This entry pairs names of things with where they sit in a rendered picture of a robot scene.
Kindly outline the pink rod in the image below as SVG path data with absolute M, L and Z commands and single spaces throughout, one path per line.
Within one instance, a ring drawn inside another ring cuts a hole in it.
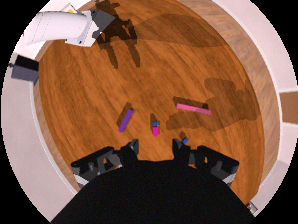
M 202 108 L 197 108 L 197 107 L 193 107 L 193 106 L 188 106 L 188 105 L 184 105 L 184 104 L 177 103 L 176 104 L 176 108 L 180 108 L 180 109 L 185 109 L 185 110 L 190 110 L 190 111 L 195 111 L 195 112 L 200 112 L 200 113 L 211 115 L 211 111 L 210 110 L 206 110 L 206 109 L 202 109 Z

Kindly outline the purple rod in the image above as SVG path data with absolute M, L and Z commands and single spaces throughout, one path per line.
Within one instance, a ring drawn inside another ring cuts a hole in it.
M 118 131 L 119 131 L 120 133 L 123 132 L 123 130 L 124 130 L 124 128 L 125 128 L 127 122 L 129 121 L 129 119 L 130 119 L 130 117 L 131 117 L 133 111 L 134 111 L 134 110 L 129 109 L 128 112 L 127 112 L 127 114 L 125 115 L 125 117 L 124 117 L 124 119 L 123 119 L 123 121 L 122 121 L 122 123 L 121 123 L 121 125 L 120 125 L 120 127 L 119 127 L 119 129 L 118 129 Z

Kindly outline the small magenta block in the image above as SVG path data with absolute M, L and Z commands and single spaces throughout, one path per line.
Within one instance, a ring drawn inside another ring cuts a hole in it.
M 158 136 L 157 127 L 153 127 L 153 136 Z

